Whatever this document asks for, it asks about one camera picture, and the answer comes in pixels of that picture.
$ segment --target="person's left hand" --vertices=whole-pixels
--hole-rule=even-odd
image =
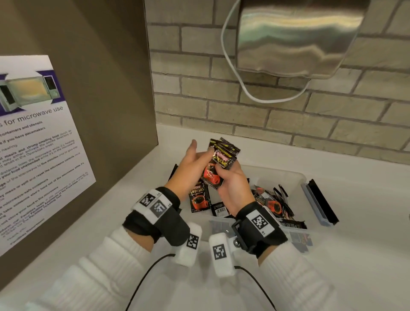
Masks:
[[[196,145],[196,140],[193,139],[174,175],[165,185],[166,188],[177,195],[181,202],[195,187],[214,154],[214,148],[212,147],[207,152],[198,154],[196,153]]]

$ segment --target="white sleeve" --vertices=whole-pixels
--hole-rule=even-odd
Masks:
[[[260,266],[278,311],[345,311],[335,287],[292,245],[276,248]]]
[[[138,285],[150,253],[121,226],[91,254],[71,266],[28,311],[123,311]]]

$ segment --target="paper sign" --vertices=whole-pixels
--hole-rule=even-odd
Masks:
[[[0,256],[94,182],[48,56],[0,56]]]

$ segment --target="brown partition panel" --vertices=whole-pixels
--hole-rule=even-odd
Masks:
[[[0,289],[157,145],[144,3],[3,0],[0,55],[49,55],[96,183],[0,257]]]

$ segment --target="white cord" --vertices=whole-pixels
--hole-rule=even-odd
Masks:
[[[228,14],[228,16],[227,16],[227,18],[226,18],[225,24],[224,24],[223,27],[222,27],[222,32],[221,32],[221,45],[222,45],[223,54],[225,55],[225,58],[226,58],[226,60],[227,60],[227,62],[228,62],[228,64],[229,64],[229,66],[230,66],[231,69],[233,70],[233,73],[234,73],[235,76],[238,78],[238,81],[239,81],[239,83],[240,83],[242,89],[244,90],[245,94],[246,94],[250,99],[252,99],[253,101],[256,101],[257,103],[261,103],[261,104],[283,103],[283,102],[285,102],[285,101],[291,101],[292,99],[295,99],[295,98],[299,97],[299,96],[302,95],[302,94],[306,91],[306,89],[308,88],[308,85],[309,85],[310,80],[306,83],[306,85],[305,85],[305,87],[303,88],[302,91],[300,91],[300,92],[299,92],[298,94],[296,94],[295,96],[292,96],[292,97],[289,97],[289,98],[262,100],[262,99],[258,99],[258,98],[256,98],[256,97],[253,97],[251,94],[249,94],[248,90],[246,89],[246,86],[245,86],[244,82],[242,81],[241,76],[238,74],[238,72],[237,72],[237,70],[235,69],[234,65],[232,65],[232,62],[231,62],[231,60],[229,59],[229,56],[228,56],[228,54],[227,54],[227,52],[226,52],[226,50],[225,50],[225,44],[224,44],[224,42],[223,42],[223,35],[225,34],[226,26],[227,26],[227,24],[228,24],[228,22],[229,22],[229,20],[230,20],[230,18],[231,18],[231,16],[232,16],[233,11],[236,9],[236,7],[238,6],[238,4],[239,4],[240,2],[241,2],[241,0],[237,0],[237,1],[235,2],[235,4],[233,5],[231,11],[229,12],[229,14]]]

